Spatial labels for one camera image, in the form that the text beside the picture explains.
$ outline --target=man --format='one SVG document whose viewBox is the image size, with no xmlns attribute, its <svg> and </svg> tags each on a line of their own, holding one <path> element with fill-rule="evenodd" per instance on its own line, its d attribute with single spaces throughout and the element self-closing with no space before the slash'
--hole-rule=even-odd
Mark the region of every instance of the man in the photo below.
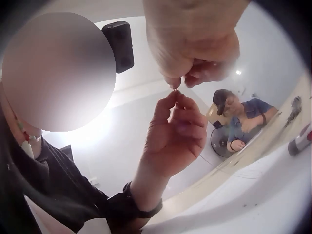
<svg viewBox="0 0 312 234">
<path fill-rule="evenodd" d="M 240 151 L 277 113 L 277 109 L 260 99 L 254 98 L 241 103 L 229 90 L 220 89 L 213 95 L 218 115 L 231 115 L 227 149 Z"/>
<path fill-rule="evenodd" d="M 1 233 L 40 233 L 24 195 L 74 232 L 95 218 L 105 218 L 112 233 L 139 230 L 161 209 L 170 177 L 193 162 L 205 146 L 205 116 L 192 99 L 171 92 L 156 105 L 135 178 L 123 193 L 108 198 L 41 137 L 41 130 L 16 117 L 0 85 L 2 147 L 7 152 L 0 162 Z M 27 136 L 33 158 L 21 147 Z"/>
</svg>

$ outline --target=person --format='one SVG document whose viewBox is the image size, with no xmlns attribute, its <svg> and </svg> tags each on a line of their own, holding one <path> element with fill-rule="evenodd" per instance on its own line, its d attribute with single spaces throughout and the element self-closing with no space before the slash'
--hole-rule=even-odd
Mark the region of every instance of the person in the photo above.
<svg viewBox="0 0 312 234">
<path fill-rule="evenodd" d="M 249 0 L 143 0 L 147 40 L 172 89 L 220 81 L 240 55 L 234 30 Z"/>
<path fill-rule="evenodd" d="M 109 199 L 91 186 L 64 153 L 43 139 L 40 129 L 16 118 L 0 84 L 0 123 L 8 152 L 0 163 L 1 212 L 6 213 L 1 215 L 1 233 L 38 233 L 23 194 L 74 232 L 94 218 L 106 218 L 112 233 L 139 230 L 155 214 L 149 212 L 161 208 L 161 195 L 170 177 L 192 163 L 206 143 L 205 116 L 192 99 L 171 92 L 158 101 L 150 122 L 139 167 L 129 186 L 132 203 L 124 202 L 120 195 Z M 21 148 L 25 134 L 33 136 L 29 140 L 33 158 Z"/>
<path fill-rule="evenodd" d="M 214 93 L 213 102 L 218 109 L 217 115 L 232 116 L 227 141 L 227 149 L 230 152 L 243 149 L 278 111 L 257 98 L 241 103 L 235 94 L 225 89 Z"/>
<path fill-rule="evenodd" d="M 144 0 L 143 5 L 149 46 L 172 89 L 181 77 L 191 88 L 228 75 L 239 56 L 234 28 L 248 1 Z M 40 233 L 25 195 L 74 232 L 94 218 L 105 218 L 112 233 L 138 230 L 161 209 L 169 178 L 192 163 L 206 142 L 206 122 L 197 105 L 178 91 L 170 93 L 156 105 L 136 176 L 108 198 L 42 138 L 40 129 L 14 114 L 2 89 L 1 233 Z M 32 152 L 21 148 L 25 139 Z"/>
</svg>

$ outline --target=black wristband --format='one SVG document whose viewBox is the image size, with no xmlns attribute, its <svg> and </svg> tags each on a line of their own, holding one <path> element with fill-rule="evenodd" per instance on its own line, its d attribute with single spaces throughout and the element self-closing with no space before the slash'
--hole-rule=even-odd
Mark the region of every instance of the black wristband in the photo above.
<svg viewBox="0 0 312 234">
<path fill-rule="evenodd" d="M 261 115 L 263 117 L 263 125 L 266 125 L 266 116 L 264 114 L 262 114 L 262 113 L 261 113 Z"/>
<path fill-rule="evenodd" d="M 157 214 L 163 207 L 162 199 L 158 203 L 157 207 L 151 211 L 141 211 L 138 209 L 131 191 L 130 191 L 130 183 L 127 183 L 123 188 L 122 193 L 118 193 L 108 199 L 110 204 L 110 214 L 113 217 L 124 216 L 125 219 L 132 220 L 135 218 L 151 218 L 155 214 Z"/>
<path fill-rule="evenodd" d="M 230 148 L 231 148 L 232 150 L 236 151 L 235 149 L 232 148 L 232 143 L 233 143 L 233 141 L 231 141 Z"/>
</svg>

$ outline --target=dark cap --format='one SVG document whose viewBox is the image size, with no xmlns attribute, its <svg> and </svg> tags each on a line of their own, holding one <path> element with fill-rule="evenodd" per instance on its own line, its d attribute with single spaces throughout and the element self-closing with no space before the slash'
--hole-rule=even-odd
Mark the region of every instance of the dark cap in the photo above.
<svg viewBox="0 0 312 234">
<path fill-rule="evenodd" d="M 225 102 L 227 100 L 227 97 L 232 95 L 233 93 L 227 89 L 219 89 L 215 91 L 213 95 L 213 103 L 216 104 L 218 111 L 217 115 L 222 115 L 224 108 L 225 108 Z"/>
</svg>

